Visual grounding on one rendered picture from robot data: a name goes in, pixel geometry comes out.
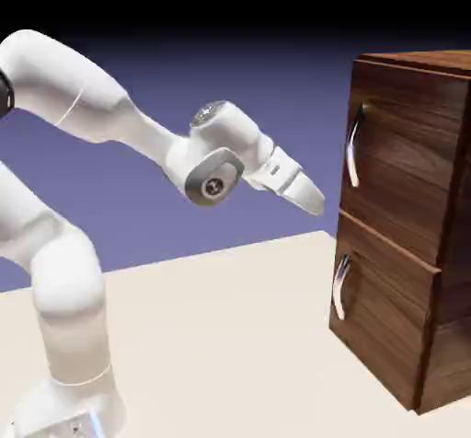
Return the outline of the dark wood cabinet door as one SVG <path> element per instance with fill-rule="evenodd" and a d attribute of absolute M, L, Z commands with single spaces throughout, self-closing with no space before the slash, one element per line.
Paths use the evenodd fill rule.
<path fill-rule="evenodd" d="M 345 319 L 337 317 L 331 287 L 330 329 L 406 409 L 417 409 L 432 287 L 441 271 L 341 212 L 332 283 L 344 254 Z"/>
<path fill-rule="evenodd" d="M 341 207 L 430 265 L 442 263 L 471 77 L 363 56 L 351 71 L 346 143 L 356 136 L 360 184 L 343 169 Z"/>

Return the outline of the dark wood cabinet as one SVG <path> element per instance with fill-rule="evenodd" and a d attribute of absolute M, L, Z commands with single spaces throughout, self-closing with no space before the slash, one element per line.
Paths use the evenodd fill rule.
<path fill-rule="evenodd" d="M 405 64 L 471 77 L 471 51 L 364 53 L 382 63 Z M 441 273 L 431 293 L 418 414 L 471 398 L 471 99 L 454 171 Z"/>

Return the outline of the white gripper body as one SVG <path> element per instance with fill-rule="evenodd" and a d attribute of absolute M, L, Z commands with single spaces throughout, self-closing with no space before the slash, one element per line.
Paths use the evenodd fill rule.
<path fill-rule="evenodd" d="M 311 215 L 324 213 L 325 196 L 302 169 L 293 176 L 281 196 Z"/>

